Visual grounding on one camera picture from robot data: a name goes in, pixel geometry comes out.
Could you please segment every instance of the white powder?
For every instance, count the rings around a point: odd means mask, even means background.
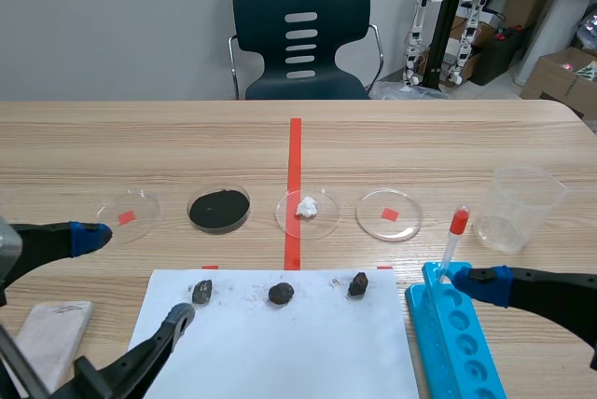
[[[305,218],[315,217],[317,215],[317,202],[311,197],[305,197],[298,204],[296,215],[302,215]]]

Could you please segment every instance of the white wall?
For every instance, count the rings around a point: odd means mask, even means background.
[[[414,2],[372,0],[385,74],[402,66]],[[0,0],[0,100],[231,99],[233,32],[231,0]],[[246,87],[262,63],[239,57]],[[373,37],[347,45],[338,60],[368,83],[377,68]]]

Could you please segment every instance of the blue test tube rack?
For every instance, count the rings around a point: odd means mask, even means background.
[[[407,289],[427,385],[433,399],[506,399],[479,318],[467,295],[438,283],[438,262],[423,265],[425,284]],[[448,278],[467,262],[452,262]]]

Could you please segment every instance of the chair backrest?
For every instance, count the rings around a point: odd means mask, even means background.
[[[338,48],[364,38],[368,31],[370,0],[233,0],[233,5],[239,47],[263,56],[264,76],[324,67],[337,70]],[[314,59],[285,62],[298,56]]]

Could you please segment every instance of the white sink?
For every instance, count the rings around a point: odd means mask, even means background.
[[[526,51],[519,70],[514,75],[517,84],[524,85],[539,57],[570,46],[590,0],[553,0],[549,12],[539,26],[533,43]]]

